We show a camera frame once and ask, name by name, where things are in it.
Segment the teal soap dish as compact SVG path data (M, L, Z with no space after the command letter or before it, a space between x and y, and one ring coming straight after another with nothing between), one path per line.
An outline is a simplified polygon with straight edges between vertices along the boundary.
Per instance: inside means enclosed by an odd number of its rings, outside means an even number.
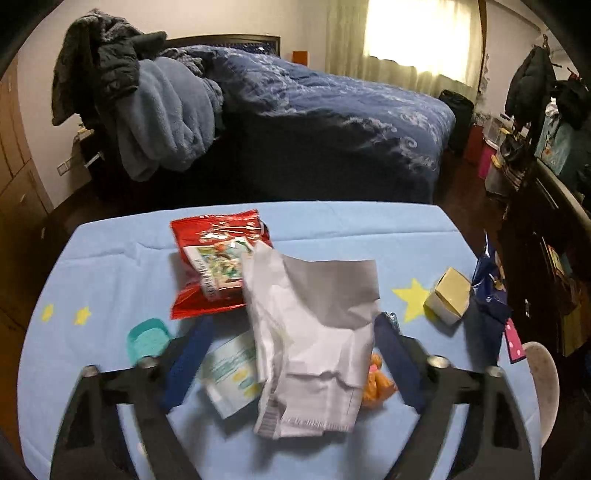
M141 358L158 357L169 345L172 336L166 325L158 318L144 320L127 334L126 349L131 365Z

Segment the orange toy figure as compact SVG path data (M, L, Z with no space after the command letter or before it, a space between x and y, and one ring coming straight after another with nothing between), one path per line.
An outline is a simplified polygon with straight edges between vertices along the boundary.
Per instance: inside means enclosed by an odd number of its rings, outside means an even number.
M362 406L378 408L398 391L394 381L383 371L383 360L380 354L370 356L370 368L365 387L363 387Z

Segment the dark blue biscuit bag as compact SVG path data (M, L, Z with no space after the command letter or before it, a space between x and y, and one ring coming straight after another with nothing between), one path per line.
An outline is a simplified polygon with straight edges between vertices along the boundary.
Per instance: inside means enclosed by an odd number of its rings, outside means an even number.
M471 298L479 309L500 324L505 325L511 315L507 304L507 291L496 261L496 249L485 234L483 253L478 257L471 280Z

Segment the white green tissue packet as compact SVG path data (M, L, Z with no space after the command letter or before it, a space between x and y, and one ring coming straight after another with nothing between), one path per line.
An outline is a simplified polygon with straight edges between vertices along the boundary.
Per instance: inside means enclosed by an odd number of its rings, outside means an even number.
M222 419L259 398L262 387L252 332L242 333L207 353L197 378Z

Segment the red snack bag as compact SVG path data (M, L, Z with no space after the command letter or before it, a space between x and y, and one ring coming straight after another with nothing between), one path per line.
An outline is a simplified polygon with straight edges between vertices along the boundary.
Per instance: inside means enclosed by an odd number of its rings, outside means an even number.
M256 242L270 244L269 229L256 209L174 220L170 227L186 282L171 307L173 320L224 313L245 306L242 257Z

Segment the white paper bag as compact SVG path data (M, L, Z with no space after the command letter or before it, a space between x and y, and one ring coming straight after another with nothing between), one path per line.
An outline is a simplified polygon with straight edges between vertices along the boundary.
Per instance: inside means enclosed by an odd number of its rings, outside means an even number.
M242 257L242 283L263 386L256 434L351 432L380 312L375 261L304 261L259 241Z

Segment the white pink speckled trash bin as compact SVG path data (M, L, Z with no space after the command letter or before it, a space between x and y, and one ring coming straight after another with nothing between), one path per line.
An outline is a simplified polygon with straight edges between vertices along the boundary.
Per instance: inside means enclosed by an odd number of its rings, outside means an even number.
M523 345L536 388L540 422L541 445L548 441L554 428L560 401L560 383L556 364L547 348L538 342Z

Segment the light blue patterned tablecloth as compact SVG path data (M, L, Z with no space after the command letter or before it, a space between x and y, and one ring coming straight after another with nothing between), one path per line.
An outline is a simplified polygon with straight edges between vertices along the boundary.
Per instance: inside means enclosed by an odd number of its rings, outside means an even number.
M78 227L58 258L31 317L18 374L24 461L50 473L61 419L80 370L129 366L126 338L140 322L168 320L185 271L170 224L195 210L165 210ZM443 210L383 202L279 202L259 205L273 246L303 260L372 259L381 306L403 317L398 291L431 288L448 268L465 275L477 257ZM353 432L266 440L249 406L221 419L193 384L170 422L205 479L381 479L417 416L400 396L363 411Z

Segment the dark wooden dresser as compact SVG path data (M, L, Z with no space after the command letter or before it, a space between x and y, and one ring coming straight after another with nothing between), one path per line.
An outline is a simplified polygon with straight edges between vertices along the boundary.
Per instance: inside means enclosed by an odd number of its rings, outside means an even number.
M499 234L509 305L521 339L569 357L590 343L590 217L535 161Z

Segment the wooden nightstand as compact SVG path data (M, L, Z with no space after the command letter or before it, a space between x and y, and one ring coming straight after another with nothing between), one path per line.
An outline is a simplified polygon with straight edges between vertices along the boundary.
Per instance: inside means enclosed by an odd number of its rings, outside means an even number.
M100 136L93 129L81 127L76 133L74 146L91 179L96 182L103 180L106 161Z

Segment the pink storage container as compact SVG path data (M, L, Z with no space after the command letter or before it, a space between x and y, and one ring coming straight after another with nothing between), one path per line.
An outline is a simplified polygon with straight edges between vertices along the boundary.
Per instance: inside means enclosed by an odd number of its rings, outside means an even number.
M497 146L487 140L484 141L478 168L478 176L485 180L492 163L492 157L497 153Z

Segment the black suitcase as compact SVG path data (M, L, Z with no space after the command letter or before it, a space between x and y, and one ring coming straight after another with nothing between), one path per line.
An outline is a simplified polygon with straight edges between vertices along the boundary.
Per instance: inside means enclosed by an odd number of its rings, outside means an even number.
M450 90L443 90L439 99L455 115L455 125L448 141L448 147L458 158L461 158L468 143L474 103L465 96Z

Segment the hanging black coat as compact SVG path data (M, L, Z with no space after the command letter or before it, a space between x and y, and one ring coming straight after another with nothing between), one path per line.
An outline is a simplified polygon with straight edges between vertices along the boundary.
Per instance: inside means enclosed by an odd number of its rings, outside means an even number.
M519 126L534 125L545 112L555 82L554 67L547 50L533 47L511 80L505 114Z

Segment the dark jackets pile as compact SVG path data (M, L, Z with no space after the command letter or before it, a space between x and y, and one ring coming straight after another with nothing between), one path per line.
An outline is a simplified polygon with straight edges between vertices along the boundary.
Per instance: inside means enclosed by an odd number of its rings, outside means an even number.
M93 9L67 29L53 70L52 124L85 116L102 102L114 102L139 86L139 62L155 58L164 31L144 33L125 18Z

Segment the green window curtain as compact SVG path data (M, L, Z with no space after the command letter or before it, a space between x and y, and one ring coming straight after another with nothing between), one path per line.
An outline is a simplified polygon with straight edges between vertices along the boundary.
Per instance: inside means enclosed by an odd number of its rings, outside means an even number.
M331 1L325 70L437 97L477 99L484 1Z

